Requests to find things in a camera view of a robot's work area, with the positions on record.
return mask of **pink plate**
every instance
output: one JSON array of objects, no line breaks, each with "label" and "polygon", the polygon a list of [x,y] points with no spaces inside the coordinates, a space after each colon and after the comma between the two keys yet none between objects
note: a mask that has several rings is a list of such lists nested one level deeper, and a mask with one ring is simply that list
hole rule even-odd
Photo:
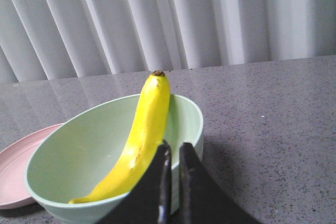
[{"label": "pink plate", "polygon": [[24,183],[25,169],[36,148],[62,125],[36,131],[0,152],[0,209],[12,209],[34,203]]}]

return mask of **yellow banana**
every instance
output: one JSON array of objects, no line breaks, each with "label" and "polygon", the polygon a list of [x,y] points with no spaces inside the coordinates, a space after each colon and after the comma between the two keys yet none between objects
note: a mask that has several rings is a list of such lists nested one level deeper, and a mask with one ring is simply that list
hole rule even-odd
[{"label": "yellow banana", "polygon": [[169,100],[168,79],[163,71],[157,70],[142,88],[129,137],[116,165],[89,195],[72,199],[70,204],[111,198],[136,185],[163,141]]}]

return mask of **gray speckled countertop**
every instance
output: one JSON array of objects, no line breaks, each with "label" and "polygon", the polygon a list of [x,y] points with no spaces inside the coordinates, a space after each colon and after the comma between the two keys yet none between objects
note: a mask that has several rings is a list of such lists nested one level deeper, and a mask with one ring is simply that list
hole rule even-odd
[{"label": "gray speckled countertop", "polygon": [[[0,85],[0,150],[139,93],[148,74]],[[166,74],[201,108],[203,164],[236,202],[263,223],[336,223],[336,56]],[[61,222],[32,204],[0,210],[0,223]]]}]

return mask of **white curtain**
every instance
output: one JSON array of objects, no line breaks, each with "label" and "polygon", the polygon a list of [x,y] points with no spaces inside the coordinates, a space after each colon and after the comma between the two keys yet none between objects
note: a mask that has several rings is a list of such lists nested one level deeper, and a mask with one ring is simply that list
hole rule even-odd
[{"label": "white curtain", "polygon": [[336,0],[0,0],[0,83],[336,54]]}]

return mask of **light green bowl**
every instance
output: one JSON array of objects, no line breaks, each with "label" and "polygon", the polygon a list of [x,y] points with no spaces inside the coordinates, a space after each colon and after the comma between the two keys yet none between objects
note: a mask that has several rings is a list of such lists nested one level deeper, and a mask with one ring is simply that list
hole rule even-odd
[{"label": "light green bowl", "polygon": [[[25,185],[32,197],[65,223],[95,223],[128,193],[83,204],[67,204],[85,196],[117,162],[130,132],[139,94],[96,106],[72,118],[36,149]],[[203,155],[203,116],[198,106],[172,94],[166,134],[172,148],[172,213],[179,203],[179,147],[191,142]]]}]

